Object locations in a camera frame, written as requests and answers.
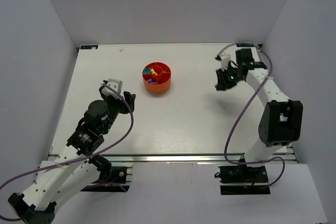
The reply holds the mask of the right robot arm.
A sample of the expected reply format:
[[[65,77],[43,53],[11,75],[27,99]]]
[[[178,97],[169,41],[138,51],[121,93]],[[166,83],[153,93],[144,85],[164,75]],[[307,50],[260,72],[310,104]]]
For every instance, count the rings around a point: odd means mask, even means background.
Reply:
[[[236,165],[263,166],[283,146],[296,142],[301,133],[303,104],[285,95],[271,78],[272,64],[256,61],[251,46],[241,46],[236,59],[220,52],[216,58],[221,67],[216,70],[218,91],[226,91],[238,82],[246,82],[254,94],[248,100],[251,104],[258,98],[264,111],[258,125],[258,139],[245,152]]]

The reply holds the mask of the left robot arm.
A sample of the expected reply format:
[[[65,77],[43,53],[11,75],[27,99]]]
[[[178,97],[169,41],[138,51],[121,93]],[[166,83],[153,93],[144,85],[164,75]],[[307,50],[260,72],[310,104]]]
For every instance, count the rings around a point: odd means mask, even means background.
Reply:
[[[89,104],[54,164],[30,187],[9,197],[8,203],[24,223],[52,223],[62,205],[83,189],[121,180],[97,148],[119,114],[133,114],[136,95],[108,88],[100,94],[102,98]]]

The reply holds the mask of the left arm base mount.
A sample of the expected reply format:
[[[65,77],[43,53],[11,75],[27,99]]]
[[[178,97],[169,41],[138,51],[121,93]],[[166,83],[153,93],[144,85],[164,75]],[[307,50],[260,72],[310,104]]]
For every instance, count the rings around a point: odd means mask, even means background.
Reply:
[[[126,193],[132,181],[131,166],[113,165],[101,155],[88,159],[85,164],[92,164],[96,167],[99,177],[84,187],[83,192],[105,192],[105,193]]]

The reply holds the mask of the light blue lego brick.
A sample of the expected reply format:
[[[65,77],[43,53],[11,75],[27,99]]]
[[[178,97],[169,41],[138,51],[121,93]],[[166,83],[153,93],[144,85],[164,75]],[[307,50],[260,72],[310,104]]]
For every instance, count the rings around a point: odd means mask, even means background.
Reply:
[[[150,74],[151,69],[150,68],[144,68],[143,74]]]

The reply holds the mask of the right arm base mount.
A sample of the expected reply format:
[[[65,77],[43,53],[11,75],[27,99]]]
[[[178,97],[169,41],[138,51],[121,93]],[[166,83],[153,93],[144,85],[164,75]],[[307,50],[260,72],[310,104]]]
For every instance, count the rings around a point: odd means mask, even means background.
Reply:
[[[247,165],[219,166],[214,177],[219,179],[221,195],[269,195],[266,167]]]

